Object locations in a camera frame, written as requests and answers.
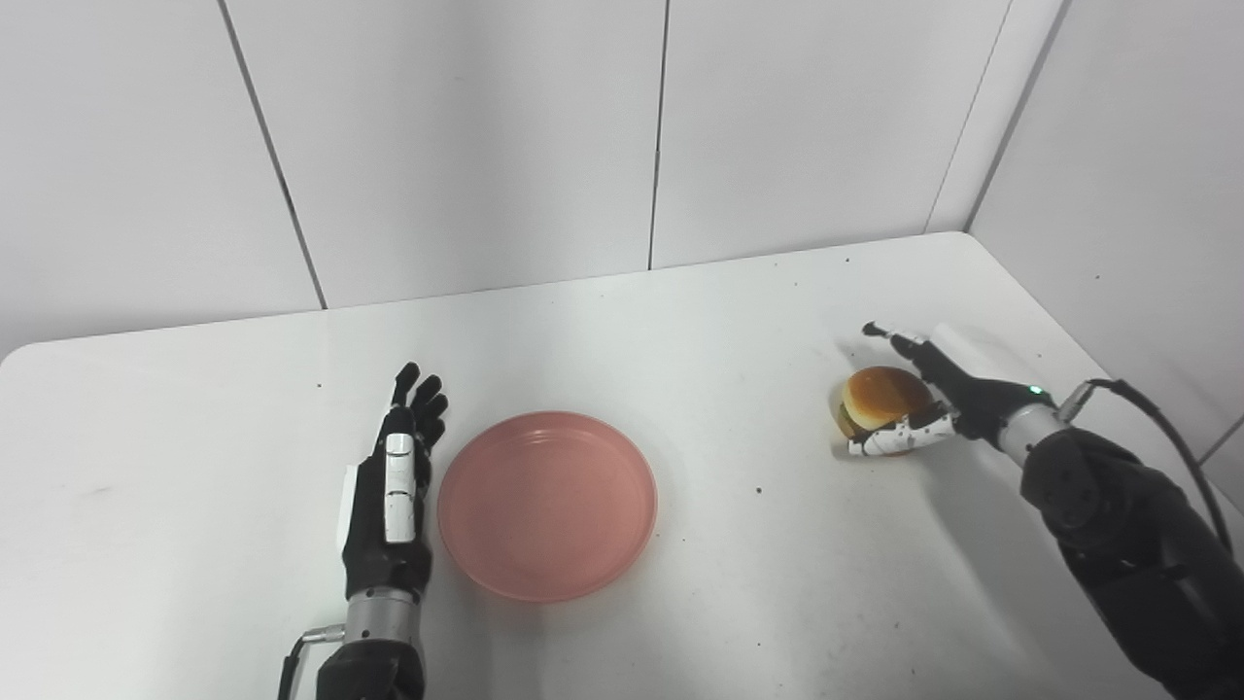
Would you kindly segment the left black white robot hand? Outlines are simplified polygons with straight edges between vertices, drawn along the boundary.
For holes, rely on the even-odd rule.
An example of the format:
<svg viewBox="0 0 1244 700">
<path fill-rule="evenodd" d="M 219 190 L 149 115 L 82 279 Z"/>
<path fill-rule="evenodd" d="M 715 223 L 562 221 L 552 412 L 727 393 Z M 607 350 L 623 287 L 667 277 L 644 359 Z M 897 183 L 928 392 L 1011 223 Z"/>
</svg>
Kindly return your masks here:
<svg viewBox="0 0 1244 700">
<path fill-rule="evenodd" d="M 356 465 L 348 487 L 341 545 L 347 597 L 391 588 L 420 599 L 430 583 L 425 499 L 448 407 L 438 375 L 424 375 L 415 363 L 397 373 L 372 453 Z"/>
</svg>

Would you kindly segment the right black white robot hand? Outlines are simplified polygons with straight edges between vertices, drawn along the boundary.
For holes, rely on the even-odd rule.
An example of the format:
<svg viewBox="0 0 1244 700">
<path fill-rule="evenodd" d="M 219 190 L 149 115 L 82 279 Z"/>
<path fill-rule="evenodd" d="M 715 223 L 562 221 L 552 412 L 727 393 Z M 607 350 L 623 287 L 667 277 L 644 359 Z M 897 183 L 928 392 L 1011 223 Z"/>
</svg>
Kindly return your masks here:
<svg viewBox="0 0 1244 700">
<path fill-rule="evenodd" d="M 1037 444 L 1069 426 L 1057 417 L 1057 404 L 1042 387 L 970 375 L 926 336 L 888 329 L 876 322 L 863 325 L 861 332 L 884 338 L 914 366 L 935 399 L 862 436 L 848 436 L 848 455 L 904 455 L 962 436 L 986 441 L 1023 465 Z"/>
</svg>

